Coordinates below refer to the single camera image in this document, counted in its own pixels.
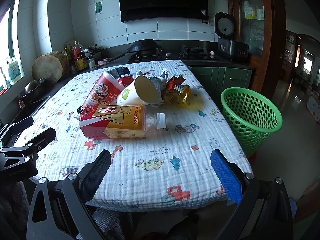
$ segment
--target trash basket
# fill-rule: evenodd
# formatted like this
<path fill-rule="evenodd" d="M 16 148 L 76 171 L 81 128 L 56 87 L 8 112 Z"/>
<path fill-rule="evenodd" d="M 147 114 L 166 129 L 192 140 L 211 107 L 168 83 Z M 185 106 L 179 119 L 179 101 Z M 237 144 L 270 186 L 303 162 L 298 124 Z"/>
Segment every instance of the trash basket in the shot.
<path fill-rule="evenodd" d="M 223 115 L 249 158 L 282 126 L 278 108 L 263 95 L 245 88 L 227 88 L 221 94 Z"/>

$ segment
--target white paper cup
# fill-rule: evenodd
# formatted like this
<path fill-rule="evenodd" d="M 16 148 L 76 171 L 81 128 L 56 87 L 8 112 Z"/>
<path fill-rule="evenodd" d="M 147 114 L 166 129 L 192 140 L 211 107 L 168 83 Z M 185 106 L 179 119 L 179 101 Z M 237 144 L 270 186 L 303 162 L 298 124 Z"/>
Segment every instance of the white paper cup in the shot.
<path fill-rule="evenodd" d="M 158 99 L 155 85 L 145 76 L 138 76 L 116 98 L 119 106 L 145 106 L 154 104 Z"/>

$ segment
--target pan handle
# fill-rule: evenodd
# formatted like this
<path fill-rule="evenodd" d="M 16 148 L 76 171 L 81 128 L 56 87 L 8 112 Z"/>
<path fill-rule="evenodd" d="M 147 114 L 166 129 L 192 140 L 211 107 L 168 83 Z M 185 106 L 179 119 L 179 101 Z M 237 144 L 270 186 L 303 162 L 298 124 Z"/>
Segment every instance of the pan handle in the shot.
<path fill-rule="evenodd" d="M 123 53 L 123 54 L 121 54 L 121 55 L 119 55 L 119 56 L 116 56 L 116 57 L 112 58 L 108 63 L 110 63 L 111 61 L 114 61 L 114 60 L 116 60 L 116 59 L 118 59 L 118 58 L 121 58 L 121 57 L 123 57 L 124 55 L 125 55 L 125 53 Z"/>

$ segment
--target red paper cup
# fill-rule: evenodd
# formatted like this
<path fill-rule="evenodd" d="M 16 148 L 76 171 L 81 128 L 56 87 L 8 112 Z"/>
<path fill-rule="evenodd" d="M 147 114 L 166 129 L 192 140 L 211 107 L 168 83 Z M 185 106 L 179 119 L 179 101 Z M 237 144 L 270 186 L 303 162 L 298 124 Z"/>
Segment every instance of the red paper cup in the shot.
<path fill-rule="evenodd" d="M 113 76 L 103 71 L 82 106 L 108 106 L 123 90 L 124 87 Z"/>

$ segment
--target white bottle cap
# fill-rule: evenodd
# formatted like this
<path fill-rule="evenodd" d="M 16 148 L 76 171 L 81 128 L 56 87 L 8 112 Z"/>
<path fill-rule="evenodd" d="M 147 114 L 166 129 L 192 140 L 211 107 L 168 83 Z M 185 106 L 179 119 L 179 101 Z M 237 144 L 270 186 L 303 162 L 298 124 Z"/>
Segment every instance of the white bottle cap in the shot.
<path fill-rule="evenodd" d="M 157 121 L 157 129 L 165 128 L 165 114 L 157 114 L 156 121 Z"/>

